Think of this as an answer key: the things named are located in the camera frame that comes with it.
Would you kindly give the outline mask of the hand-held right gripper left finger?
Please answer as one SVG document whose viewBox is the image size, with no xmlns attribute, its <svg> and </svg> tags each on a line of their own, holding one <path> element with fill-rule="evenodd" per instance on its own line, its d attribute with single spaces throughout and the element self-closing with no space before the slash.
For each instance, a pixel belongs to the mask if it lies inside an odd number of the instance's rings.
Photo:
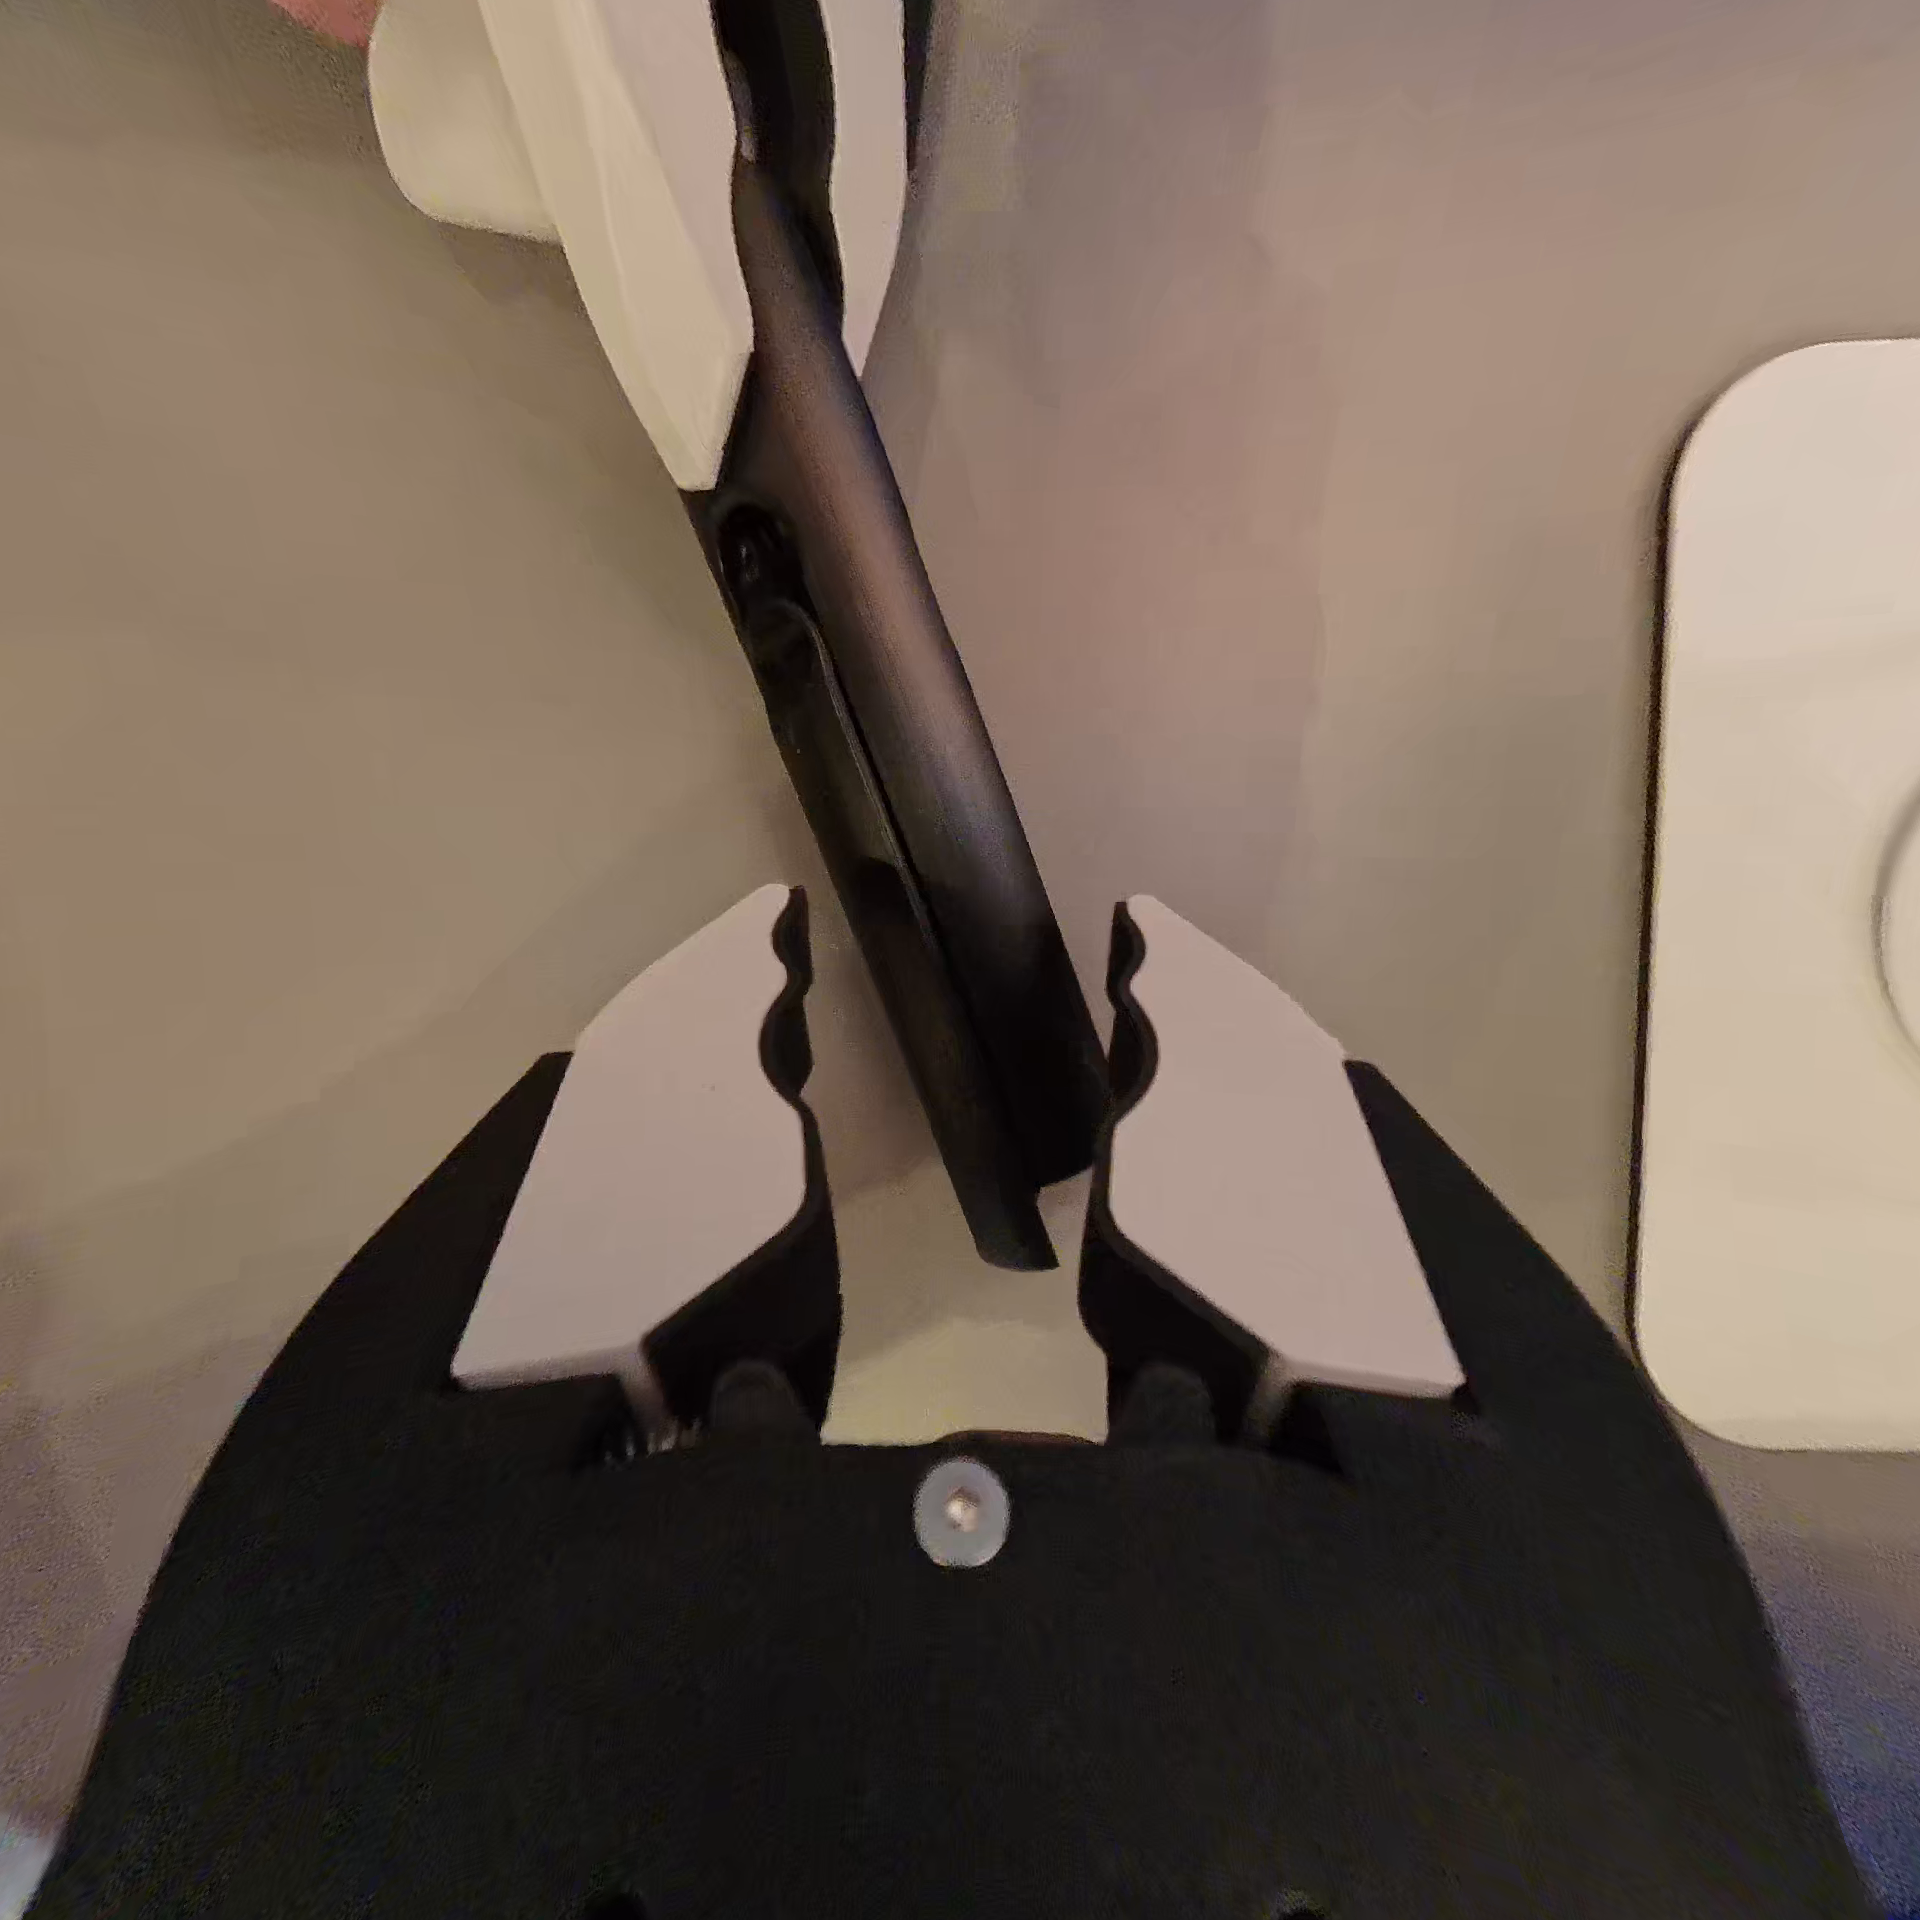
<svg viewBox="0 0 1920 1920">
<path fill-rule="evenodd" d="M 769 883 L 636 974 L 582 1029 L 451 1375 L 605 1375 L 650 1444 L 774 1366 L 826 1424 L 842 1275 L 811 1047 L 810 903 Z"/>
</svg>

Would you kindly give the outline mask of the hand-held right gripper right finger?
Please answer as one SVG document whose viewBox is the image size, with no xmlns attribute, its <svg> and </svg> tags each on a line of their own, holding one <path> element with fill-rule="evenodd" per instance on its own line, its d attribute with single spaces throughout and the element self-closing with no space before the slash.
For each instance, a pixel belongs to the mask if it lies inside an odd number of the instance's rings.
<svg viewBox="0 0 1920 1920">
<path fill-rule="evenodd" d="M 1450 1429 L 1466 1369 L 1349 1052 L 1153 896 L 1115 904 L 1106 982 L 1076 1308 L 1108 1444 L 1303 1444 L 1345 1401 Z"/>
</svg>

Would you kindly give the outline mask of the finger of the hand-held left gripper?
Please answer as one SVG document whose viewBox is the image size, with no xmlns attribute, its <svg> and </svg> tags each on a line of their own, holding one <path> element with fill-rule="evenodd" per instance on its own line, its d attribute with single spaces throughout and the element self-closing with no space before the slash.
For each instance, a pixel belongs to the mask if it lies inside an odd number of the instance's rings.
<svg viewBox="0 0 1920 1920">
<path fill-rule="evenodd" d="M 545 209 L 681 491 L 713 488 L 753 358 L 737 111 L 707 3 L 485 3 Z"/>
<path fill-rule="evenodd" d="M 831 83 L 828 208 L 847 361 L 865 374 L 895 270 L 908 192 L 901 3 L 820 3 Z"/>
</svg>

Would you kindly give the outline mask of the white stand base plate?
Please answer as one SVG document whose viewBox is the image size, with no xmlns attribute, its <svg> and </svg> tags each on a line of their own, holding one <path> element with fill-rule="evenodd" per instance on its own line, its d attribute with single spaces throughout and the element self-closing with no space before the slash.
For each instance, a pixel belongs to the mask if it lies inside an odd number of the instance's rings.
<svg viewBox="0 0 1920 1920">
<path fill-rule="evenodd" d="M 1692 1425 L 1917 1444 L 1917 340 L 1817 343 L 1665 495 L 1630 1326 Z"/>
</svg>

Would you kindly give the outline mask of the grey desk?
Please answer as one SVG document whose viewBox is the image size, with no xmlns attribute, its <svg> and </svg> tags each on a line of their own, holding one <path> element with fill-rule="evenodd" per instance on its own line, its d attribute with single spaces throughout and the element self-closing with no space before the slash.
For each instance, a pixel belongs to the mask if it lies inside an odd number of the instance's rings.
<svg viewBox="0 0 1920 1920">
<path fill-rule="evenodd" d="M 820 883 L 565 259 L 274 5 L 5 5 L 5 1913 L 237 1404 Z M 1106 1020 L 1153 894 L 1626 1324 L 1673 446 L 1915 333 L 1915 5 L 935 5 L 869 393 Z"/>
</svg>

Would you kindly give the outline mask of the black remote control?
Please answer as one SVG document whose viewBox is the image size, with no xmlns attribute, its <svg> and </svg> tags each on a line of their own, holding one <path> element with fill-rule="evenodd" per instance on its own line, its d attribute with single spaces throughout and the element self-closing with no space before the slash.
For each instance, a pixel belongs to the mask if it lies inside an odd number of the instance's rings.
<svg viewBox="0 0 1920 1920">
<path fill-rule="evenodd" d="M 1018 1164 L 1043 1199 L 1093 1160 L 1102 1053 L 861 374 L 843 347 L 828 208 L 826 24 L 810 3 L 713 5 L 710 13 L 737 111 L 731 209 L 753 358 L 725 464 L 713 488 L 684 494 L 689 516 L 726 612 L 713 558 L 723 511 L 764 508 L 796 544 L 810 603 L 971 1012 Z M 914 54 L 925 20 L 903 5 L 903 23 L 909 173 Z"/>
</svg>

